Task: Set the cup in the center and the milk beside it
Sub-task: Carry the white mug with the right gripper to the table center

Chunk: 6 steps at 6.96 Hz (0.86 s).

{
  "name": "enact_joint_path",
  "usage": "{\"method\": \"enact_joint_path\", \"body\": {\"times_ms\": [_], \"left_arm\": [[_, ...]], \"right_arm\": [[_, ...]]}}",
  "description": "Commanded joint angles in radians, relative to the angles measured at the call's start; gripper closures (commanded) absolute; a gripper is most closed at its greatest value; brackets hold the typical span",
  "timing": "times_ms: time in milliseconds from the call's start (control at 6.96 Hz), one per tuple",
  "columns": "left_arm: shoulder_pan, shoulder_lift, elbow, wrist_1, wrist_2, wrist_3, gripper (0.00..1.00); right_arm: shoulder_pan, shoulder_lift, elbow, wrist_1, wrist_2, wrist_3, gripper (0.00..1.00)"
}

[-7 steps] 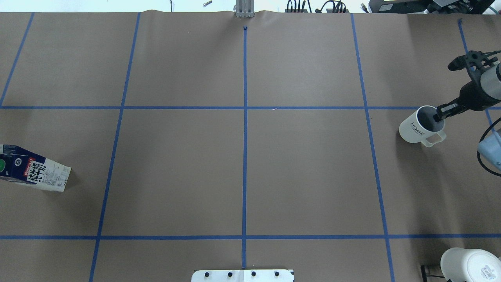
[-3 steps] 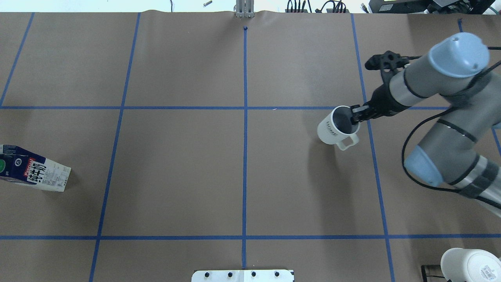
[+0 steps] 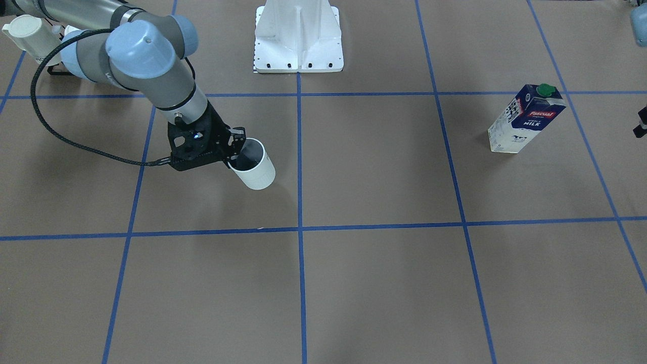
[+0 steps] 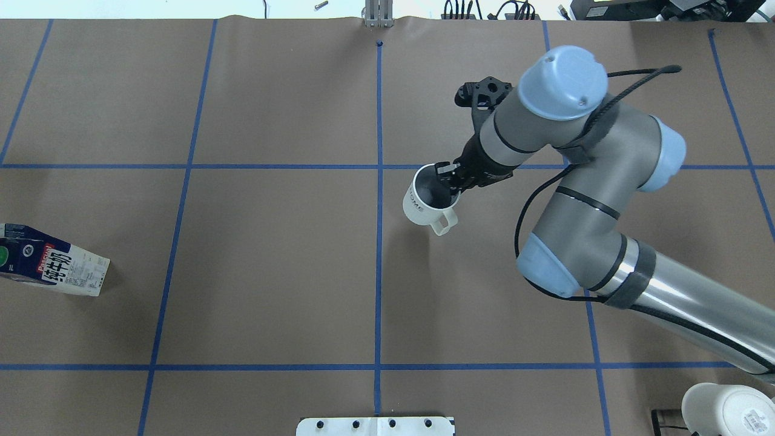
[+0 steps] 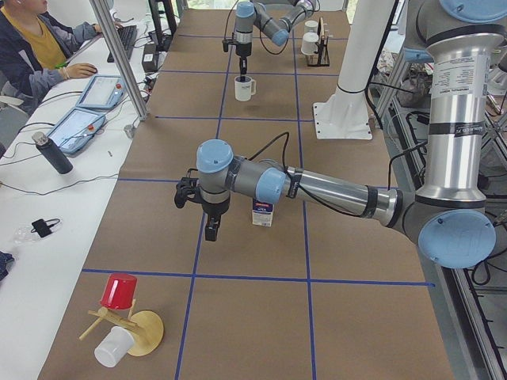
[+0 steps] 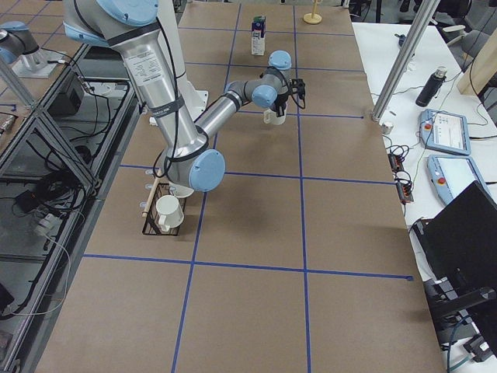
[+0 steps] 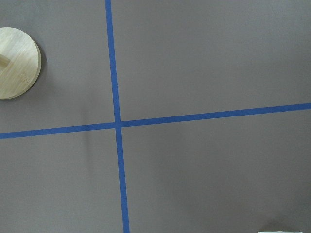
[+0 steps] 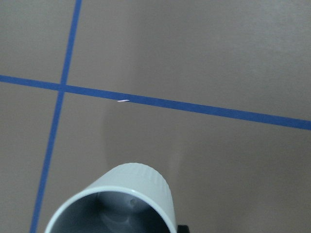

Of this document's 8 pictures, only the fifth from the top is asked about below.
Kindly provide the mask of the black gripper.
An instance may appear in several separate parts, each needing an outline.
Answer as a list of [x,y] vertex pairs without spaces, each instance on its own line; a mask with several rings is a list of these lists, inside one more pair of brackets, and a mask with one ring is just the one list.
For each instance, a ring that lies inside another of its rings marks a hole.
[[247,74],[247,58],[251,56],[252,43],[242,44],[236,42],[235,53],[239,57],[240,78],[245,78]]
[[207,222],[204,230],[206,241],[216,241],[219,231],[219,216],[225,214],[230,205],[230,199],[227,198],[219,203],[210,203],[203,200],[201,206],[204,213],[207,214]]

